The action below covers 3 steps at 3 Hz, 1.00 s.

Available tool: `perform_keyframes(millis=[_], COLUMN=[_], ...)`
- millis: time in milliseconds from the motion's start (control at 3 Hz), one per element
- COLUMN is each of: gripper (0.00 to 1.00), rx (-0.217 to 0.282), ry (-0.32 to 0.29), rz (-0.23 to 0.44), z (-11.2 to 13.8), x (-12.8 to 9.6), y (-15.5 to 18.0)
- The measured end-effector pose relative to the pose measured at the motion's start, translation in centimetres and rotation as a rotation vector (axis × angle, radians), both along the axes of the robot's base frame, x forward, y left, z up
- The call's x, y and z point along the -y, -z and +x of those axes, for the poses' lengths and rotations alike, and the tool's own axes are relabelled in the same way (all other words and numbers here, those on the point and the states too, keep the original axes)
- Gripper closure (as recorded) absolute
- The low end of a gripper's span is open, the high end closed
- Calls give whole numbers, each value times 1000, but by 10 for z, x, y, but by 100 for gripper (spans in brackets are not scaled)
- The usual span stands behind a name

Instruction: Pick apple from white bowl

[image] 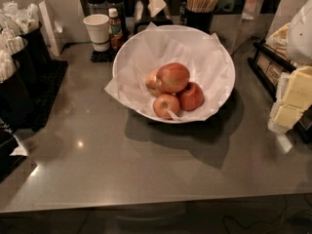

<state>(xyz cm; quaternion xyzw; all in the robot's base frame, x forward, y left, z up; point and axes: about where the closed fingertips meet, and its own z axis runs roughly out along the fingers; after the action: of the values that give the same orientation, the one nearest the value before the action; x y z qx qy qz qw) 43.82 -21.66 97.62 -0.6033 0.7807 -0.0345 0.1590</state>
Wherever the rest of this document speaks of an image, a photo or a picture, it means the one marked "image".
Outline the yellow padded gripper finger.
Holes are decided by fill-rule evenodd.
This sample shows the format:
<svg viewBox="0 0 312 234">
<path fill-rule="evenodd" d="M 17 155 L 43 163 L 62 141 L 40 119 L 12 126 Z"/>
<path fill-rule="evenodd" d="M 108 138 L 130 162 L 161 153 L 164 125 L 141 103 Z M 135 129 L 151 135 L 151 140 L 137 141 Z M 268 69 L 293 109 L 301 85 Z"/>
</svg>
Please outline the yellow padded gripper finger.
<svg viewBox="0 0 312 234">
<path fill-rule="evenodd" d="M 291 74 L 283 72 L 269 114 L 268 129 L 274 133 L 286 133 L 311 105 L 312 67 L 301 66 Z"/>
</svg>

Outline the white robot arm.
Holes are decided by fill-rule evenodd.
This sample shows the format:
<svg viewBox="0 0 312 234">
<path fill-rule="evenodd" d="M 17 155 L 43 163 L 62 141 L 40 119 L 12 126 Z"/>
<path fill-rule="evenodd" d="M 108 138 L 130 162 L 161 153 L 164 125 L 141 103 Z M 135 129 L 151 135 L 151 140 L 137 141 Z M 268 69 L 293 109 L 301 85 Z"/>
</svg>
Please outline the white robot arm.
<svg viewBox="0 0 312 234">
<path fill-rule="evenodd" d="M 278 81 L 268 121 L 270 131 L 283 134 L 312 105 L 312 0 L 303 5 L 291 22 L 275 31 L 266 44 L 295 64 L 295 71 L 283 72 Z"/>
</svg>

